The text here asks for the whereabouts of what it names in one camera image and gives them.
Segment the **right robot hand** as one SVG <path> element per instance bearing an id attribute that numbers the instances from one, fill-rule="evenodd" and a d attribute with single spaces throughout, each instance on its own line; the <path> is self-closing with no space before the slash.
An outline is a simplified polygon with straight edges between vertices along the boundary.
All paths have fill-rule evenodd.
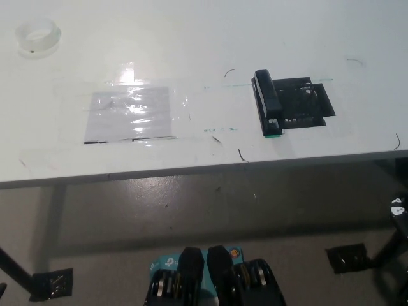
<path id="1" fill-rule="evenodd" d="M 407 238 L 407 193 L 398 195 L 391 201 L 390 216 L 396 230 Z"/>

